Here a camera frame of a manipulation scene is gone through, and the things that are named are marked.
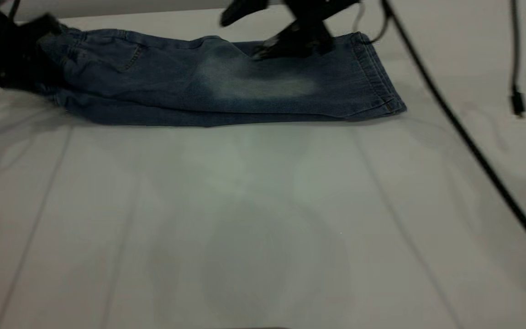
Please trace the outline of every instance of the jeans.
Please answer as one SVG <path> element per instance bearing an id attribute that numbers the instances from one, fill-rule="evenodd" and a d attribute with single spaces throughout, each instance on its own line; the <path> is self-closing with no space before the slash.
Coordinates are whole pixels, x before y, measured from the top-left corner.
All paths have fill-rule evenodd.
<path id="1" fill-rule="evenodd" d="M 337 37 L 323 56 L 253 60 L 257 42 L 63 27 L 38 45 L 68 86 L 42 93 L 106 125 L 361 121 L 405 111 L 366 41 L 354 33 Z"/>

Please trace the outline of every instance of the jeans leg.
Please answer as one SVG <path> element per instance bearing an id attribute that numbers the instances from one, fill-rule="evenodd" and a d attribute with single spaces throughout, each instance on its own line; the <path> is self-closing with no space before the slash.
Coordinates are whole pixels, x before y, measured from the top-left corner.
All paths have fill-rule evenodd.
<path id="1" fill-rule="evenodd" d="M 103 125 L 216 127 L 245 123 L 342 121 L 312 114 L 259 114 L 174 110 L 113 100 L 74 90 L 56 90 L 56 104 L 70 114 Z"/>
<path id="2" fill-rule="evenodd" d="M 170 110 L 369 119 L 405 111 L 360 33 L 309 58 L 248 56 L 257 43 L 69 29 L 41 41 L 75 90 Z"/>

